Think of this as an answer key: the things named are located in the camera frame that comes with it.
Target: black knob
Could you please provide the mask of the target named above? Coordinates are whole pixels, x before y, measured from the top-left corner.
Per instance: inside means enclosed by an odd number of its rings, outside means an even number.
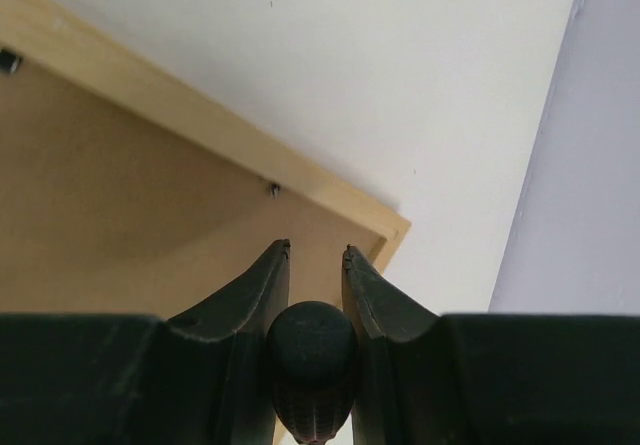
[[[273,404],[299,443],[324,444],[344,425],[357,378],[358,338],[336,307],[302,302],[267,334]]]

